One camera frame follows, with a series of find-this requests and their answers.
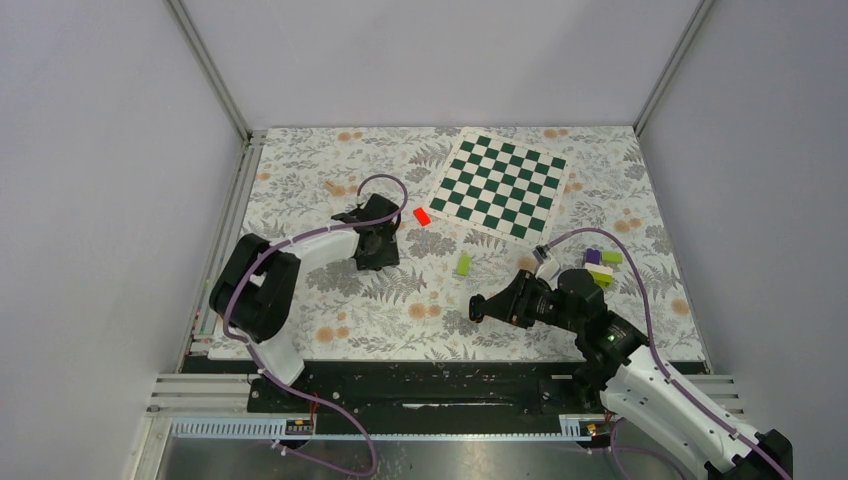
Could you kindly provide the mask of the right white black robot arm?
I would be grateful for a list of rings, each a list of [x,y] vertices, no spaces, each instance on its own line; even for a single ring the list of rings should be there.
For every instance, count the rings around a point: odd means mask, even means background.
[[[577,405],[616,413],[699,479],[793,476],[793,449],[783,434],[758,431],[698,390],[652,350],[645,334],[607,307],[603,289],[586,270],[562,272],[555,288],[521,270],[493,297],[472,297],[469,316],[574,333],[585,360],[575,374]]]

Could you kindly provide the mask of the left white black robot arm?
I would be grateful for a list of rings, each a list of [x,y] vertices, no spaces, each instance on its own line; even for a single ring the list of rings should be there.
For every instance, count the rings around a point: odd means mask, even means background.
[[[256,234],[237,242],[211,290],[209,307],[229,319],[229,336],[244,341],[258,367],[276,378],[271,395],[285,410],[304,407],[311,388],[299,377],[304,360],[282,332],[296,286],[309,273],[339,261],[354,262],[358,271],[397,266],[399,212],[394,202],[373,194],[352,211],[332,216],[324,229],[280,248]]]

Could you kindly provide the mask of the red block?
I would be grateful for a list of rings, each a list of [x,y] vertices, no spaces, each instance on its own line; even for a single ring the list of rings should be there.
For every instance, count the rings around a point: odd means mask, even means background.
[[[431,217],[429,216],[427,211],[422,207],[414,209],[413,215],[422,227],[428,226],[432,223]]]

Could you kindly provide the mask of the lime green block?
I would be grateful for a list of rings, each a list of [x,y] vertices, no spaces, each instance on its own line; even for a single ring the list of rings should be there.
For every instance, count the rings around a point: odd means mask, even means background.
[[[459,276],[467,276],[470,271],[472,258],[468,255],[462,255],[459,258],[455,273]]]

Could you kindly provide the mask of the purple green block stack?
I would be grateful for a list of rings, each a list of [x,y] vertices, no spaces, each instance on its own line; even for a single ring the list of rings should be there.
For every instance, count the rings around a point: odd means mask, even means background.
[[[597,285],[607,288],[614,281],[614,267],[622,264],[623,261],[622,253],[587,248],[583,268],[590,273]]]

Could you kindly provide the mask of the floral patterned table mat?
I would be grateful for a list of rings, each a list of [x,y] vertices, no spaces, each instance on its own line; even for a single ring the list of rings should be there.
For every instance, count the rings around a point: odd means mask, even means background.
[[[569,332],[473,323],[469,298],[502,290],[536,263],[529,248],[442,219],[422,227],[422,207],[459,132],[450,127],[277,128],[268,131],[242,221],[243,233],[278,242],[379,193],[408,205],[398,230],[400,263],[380,272],[351,261],[309,273],[283,328],[314,360],[576,361]],[[661,354],[700,362],[707,354],[688,303],[638,140],[628,126],[503,128],[500,135],[573,160],[552,230],[555,258],[579,267],[587,248],[626,248],[609,306],[654,334]],[[472,258],[467,276],[459,258]]]

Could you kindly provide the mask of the green white chessboard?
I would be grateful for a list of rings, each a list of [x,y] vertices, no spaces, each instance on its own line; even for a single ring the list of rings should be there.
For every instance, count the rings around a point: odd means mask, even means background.
[[[535,247],[549,240],[572,166],[564,153],[465,127],[424,209],[500,240]]]

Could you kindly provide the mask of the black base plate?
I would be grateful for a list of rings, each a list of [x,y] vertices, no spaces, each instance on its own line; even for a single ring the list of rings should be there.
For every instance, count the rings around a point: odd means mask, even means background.
[[[559,418],[599,434],[613,413],[578,382],[577,362],[308,360],[288,393],[248,360],[187,357],[183,374],[235,374],[251,414],[293,417],[299,432],[379,435],[520,435],[559,432]]]

